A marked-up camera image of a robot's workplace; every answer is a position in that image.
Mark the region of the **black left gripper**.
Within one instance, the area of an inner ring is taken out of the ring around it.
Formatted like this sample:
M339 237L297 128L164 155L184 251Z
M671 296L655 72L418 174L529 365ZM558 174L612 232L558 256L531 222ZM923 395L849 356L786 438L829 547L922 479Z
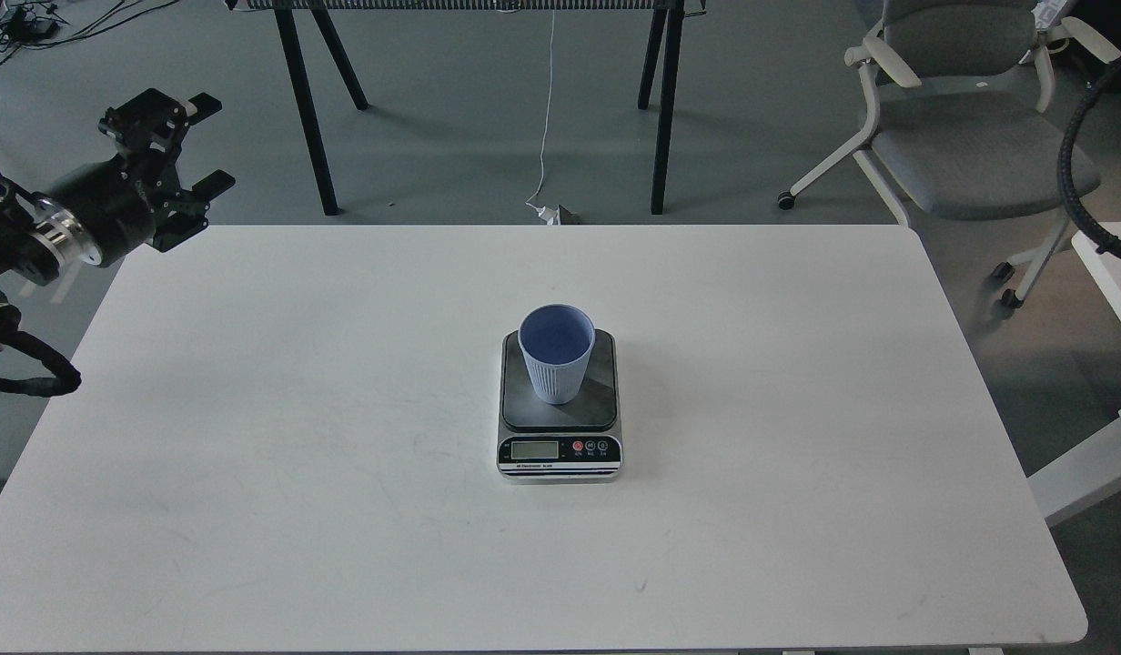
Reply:
M237 185L214 170L182 186L177 160L191 126L222 111L222 101L198 93L186 101L156 87L109 107L98 129L115 145L111 160L78 167L34 195L36 206L68 220L83 256L106 267L141 245L166 253L209 227L215 199Z

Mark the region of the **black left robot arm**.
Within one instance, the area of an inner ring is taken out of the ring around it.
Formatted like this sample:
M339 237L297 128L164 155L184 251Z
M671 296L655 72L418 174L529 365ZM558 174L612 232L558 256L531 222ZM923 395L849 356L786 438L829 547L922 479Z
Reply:
M237 181L214 170L186 186L177 162L187 130L220 109L207 93L179 100L148 87L100 117L98 130L115 149L106 160L36 192L0 170L0 277L15 273L49 285L77 261L106 268L142 246L166 253L200 236L212 202ZM0 349L50 359L50 347L26 336L20 324L19 312L0 294Z

